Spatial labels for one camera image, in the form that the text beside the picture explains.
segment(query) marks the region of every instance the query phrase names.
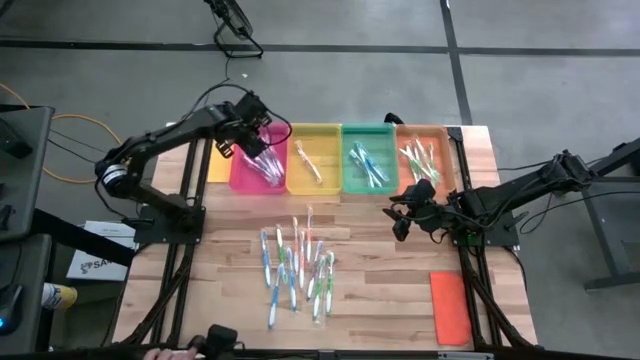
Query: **pink bin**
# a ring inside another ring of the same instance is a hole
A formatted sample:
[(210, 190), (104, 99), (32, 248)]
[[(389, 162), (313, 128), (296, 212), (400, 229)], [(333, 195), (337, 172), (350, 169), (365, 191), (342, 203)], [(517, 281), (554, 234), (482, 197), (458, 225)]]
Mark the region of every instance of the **pink bin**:
[[(269, 132), (271, 134), (271, 141), (278, 142), (289, 133), (289, 128), (284, 124), (272, 124), (269, 125)], [(260, 175), (257, 171), (251, 169), (244, 161), (244, 152), (239, 146), (233, 147), (233, 159), (231, 160), (231, 177), (229, 178), (229, 186), (231, 190), (246, 195), (262, 195), (262, 194), (282, 194), (287, 191), (285, 187), (285, 178), (287, 174), (287, 146), (289, 140), (284, 141), (278, 145), (272, 146), (272, 149), (276, 152), (276, 156), (282, 168), (284, 169), (285, 177), (282, 179), (282, 185), (278, 187), (271, 187), (269, 183)]]

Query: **yellow bin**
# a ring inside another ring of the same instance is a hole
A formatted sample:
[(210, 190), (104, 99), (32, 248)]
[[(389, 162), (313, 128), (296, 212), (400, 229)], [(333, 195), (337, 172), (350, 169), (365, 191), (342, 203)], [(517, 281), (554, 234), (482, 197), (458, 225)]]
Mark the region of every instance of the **yellow bin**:
[[(342, 136), (339, 124), (292, 124), (287, 159), (287, 190), (293, 195), (336, 195), (342, 189)], [(296, 141), (322, 177), (316, 182), (313, 171), (298, 154)]]

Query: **colored bin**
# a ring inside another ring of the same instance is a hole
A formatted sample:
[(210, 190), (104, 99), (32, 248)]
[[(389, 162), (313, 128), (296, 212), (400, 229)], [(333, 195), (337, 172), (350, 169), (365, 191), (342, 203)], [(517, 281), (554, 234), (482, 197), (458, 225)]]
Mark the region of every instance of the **colored bin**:
[(449, 135), (444, 126), (430, 125), (398, 125), (396, 126), (396, 155), (398, 157), (398, 193), (402, 194), (409, 185), (415, 184), (409, 160), (398, 149), (405, 148), (411, 140), (411, 136), (416, 134), (424, 149), (429, 151), (429, 144), (433, 144), (433, 161), (436, 170), (441, 175), (441, 181), (436, 186), (435, 200), (438, 203), (446, 203), (447, 195), (455, 190), (456, 182), (453, 173), (453, 159), (449, 151)]
[[(382, 187), (369, 187), (368, 175), (349, 157), (360, 141), (373, 160), (389, 177)], [(395, 134), (391, 124), (342, 125), (342, 191), (347, 194), (392, 194), (398, 191), (398, 165)]]
[[(296, 147), (318, 169), (322, 183), (307, 167)], [(342, 137), (338, 124), (293, 124), (287, 159), (287, 190), (294, 195), (336, 195), (342, 188)]]
[[(271, 134), (271, 142), (276, 143), (284, 136), (287, 135), (289, 129), (282, 124), (269, 125), (269, 133)], [(265, 130), (260, 132), (261, 135), (265, 134)], [(284, 169), (284, 175), (287, 175), (287, 146), (289, 141), (284, 141), (280, 144), (273, 145), (272, 149), (275, 150), (276, 156), (282, 168)], [(277, 187), (271, 187), (269, 183), (262, 177), (260, 173), (251, 169), (244, 161), (244, 152), (239, 146), (233, 147), (233, 159), (231, 160), (231, 176), (229, 178), (229, 187), (231, 190), (247, 195), (263, 195), (263, 194), (282, 194), (286, 192), (285, 179), (282, 179), (282, 184)]]

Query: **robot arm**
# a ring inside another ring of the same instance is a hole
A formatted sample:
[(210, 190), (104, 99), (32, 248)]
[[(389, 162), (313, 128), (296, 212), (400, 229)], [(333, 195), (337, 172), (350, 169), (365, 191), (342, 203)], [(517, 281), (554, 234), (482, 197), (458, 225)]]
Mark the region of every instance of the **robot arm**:
[(270, 123), (267, 107), (252, 92), (247, 92), (236, 105), (206, 105), (170, 127), (129, 138), (109, 151), (95, 166), (97, 181), (109, 195), (149, 204), (178, 229), (188, 231), (193, 226), (193, 211), (186, 199), (140, 183), (147, 162), (198, 139), (214, 139), (225, 158), (233, 155), (233, 144), (256, 157), (270, 145), (259, 136), (260, 129)]
[[(398, 241), (406, 239), (412, 222), (429, 234), (437, 229), (450, 234), (483, 234), (494, 229), (503, 214), (552, 192), (583, 190), (593, 179), (628, 163), (639, 152), (640, 138), (588, 167), (580, 156), (565, 150), (538, 170), (502, 185), (452, 192), (446, 205), (437, 204), (435, 190), (427, 180), (421, 180), (392, 197), (394, 205), (383, 211), (395, 221), (393, 232)], [(399, 204), (407, 206), (405, 214), (395, 209)]]

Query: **concrete floor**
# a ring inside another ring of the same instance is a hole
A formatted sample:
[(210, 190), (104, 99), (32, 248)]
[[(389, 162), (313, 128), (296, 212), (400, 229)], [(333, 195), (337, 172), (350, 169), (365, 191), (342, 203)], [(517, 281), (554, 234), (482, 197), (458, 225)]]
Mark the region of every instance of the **concrete floor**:
[[(437, 0), (239, 3), (264, 44), (447, 45)], [(451, 0), (450, 6), (459, 46), (640, 47), (640, 3), (634, 0)], [(0, 20), (0, 36), (23, 39), (210, 43), (213, 30), (208, 9), (196, 0), (18, 0)], [(205, 88), (224, 79), (225, 58), (218, 52), (3, 48), (1, 54), (0, 81), (29, 103), (98, 118), (123, 138), (177, 119)], [(565, 148), (594, 159), (640, 135), (638, 57), (461, 56), (461, 65), (473, 123), (490, 127), (500, 167), (550, 159)], [(275, 52), (261, 61), (232, 61), (229, 75), (294, 122), (378, 122), (392, 111), (414, 124), (461, 124), (446, 54)], [(221, 91), (211, 99), (238, 96)], [(0, 92), (0, 102), (16, 100)], [(56, 121), (53, 128), (104, 148), (113, 145), (100, 129), (76, 120)], [(69, 177), (92, 176), (90, 164), (56, 148), (48, 150), (47, 164)], [(501, 174), (503, 180), (517, 175)], [(133, 213), (131, 204), (114, 204)], [(114, 219), (91, 187), (47, 176), (38, 205), (73, 223)], [(538, 201), (526, 210), (543, 206)], [(554, 211), (521, 241), (541, 345), (639, 356), (640, 285), (594, 294), (582, 289), (585, 281), (607, 274), (584, 205)], [(58, 259), (58, 279), (66, 272), (64, 258)], [(56, 344), (96, 345), (112, 307), (103, 302), (72, 309)]]

